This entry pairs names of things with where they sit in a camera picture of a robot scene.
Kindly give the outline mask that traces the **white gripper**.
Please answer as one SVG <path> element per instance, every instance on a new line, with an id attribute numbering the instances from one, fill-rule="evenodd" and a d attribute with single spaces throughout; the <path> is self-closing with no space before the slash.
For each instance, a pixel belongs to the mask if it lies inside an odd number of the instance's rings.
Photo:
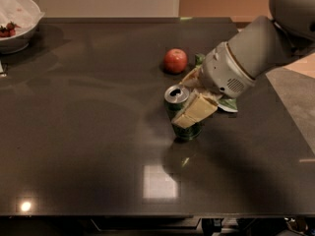
<path id="1" fill-rule="evenodd" d="M 195 67 L 180 84 L 186 87 L 198 87 L 199 80 L 207 90 L 229 98 L 238 98 L 255 86 L 255 80 L 237 64 L 227 42 L 220 43 L 208 53 L 201 70 Z M 171 120 L 171 123 L 181 128 L 189 128 L 217 110 L 218 98 L 214 94 L 193 91 L 184 108 Z"/>

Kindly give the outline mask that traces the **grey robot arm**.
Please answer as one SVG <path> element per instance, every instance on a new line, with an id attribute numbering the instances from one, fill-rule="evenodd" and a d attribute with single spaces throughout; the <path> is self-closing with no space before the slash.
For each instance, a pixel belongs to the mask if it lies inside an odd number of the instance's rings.
<path id="1" fill-rule="evenodd" d="M 315 42 L 315 0 L 269 0 L 271 16 L 260 16 L 220 43 L 181 82 L 188 100 L 171 123 L 189 128 L 218 109 L 219 100 L 237 98 L 265 72 L 311 53 Z"/>

